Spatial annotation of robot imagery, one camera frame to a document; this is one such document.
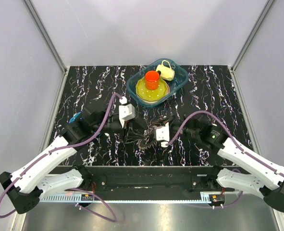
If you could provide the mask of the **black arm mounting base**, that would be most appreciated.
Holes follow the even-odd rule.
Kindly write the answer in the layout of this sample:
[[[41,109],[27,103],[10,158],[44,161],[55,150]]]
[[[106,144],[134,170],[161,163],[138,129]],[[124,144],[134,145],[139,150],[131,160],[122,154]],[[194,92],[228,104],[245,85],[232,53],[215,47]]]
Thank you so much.
[[[111,191],[116,188],[181,188],[185,191],[220,192],[222,186],[215,181],[216,167],[112,167],[78,166],[86,172],[90,186],[96,192]]]

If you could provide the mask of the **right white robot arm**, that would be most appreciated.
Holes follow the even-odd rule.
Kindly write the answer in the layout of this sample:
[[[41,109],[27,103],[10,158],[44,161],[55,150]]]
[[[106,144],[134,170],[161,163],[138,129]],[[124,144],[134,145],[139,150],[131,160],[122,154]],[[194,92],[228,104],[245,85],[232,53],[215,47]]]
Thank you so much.
[[[206,151],[230,160],[247,174],[216,166],[206,178],[207,187],[232,188],[261,198],[271,208],[284,213],[284,166],[273,163],[241,144],[228,128],[210,112],[197,111],[182,123],[168,118],[154,123],[155,139],[168,147],[183,134]]]

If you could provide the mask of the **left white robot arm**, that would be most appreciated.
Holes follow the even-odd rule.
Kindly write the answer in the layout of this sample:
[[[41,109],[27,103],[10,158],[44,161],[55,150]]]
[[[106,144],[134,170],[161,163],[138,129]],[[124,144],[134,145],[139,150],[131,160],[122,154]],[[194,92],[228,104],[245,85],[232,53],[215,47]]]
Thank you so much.
[[[110,115],[108,110],[91,112],[88,108],[72,117],[55,140],[30,163],[19,170],[0,174],[4,196],[8,196],[14,211],[24,214],[32,210],[41,199],[71,188],[88,190],[95,186],[91,173],[83,166],[73,166],[68,172],[48,178],[47,175],[63,160],[76,154],[100,133],[117,133],[121,141],[143,140],[147,126],[135,117],[134,110],[120,106]]]

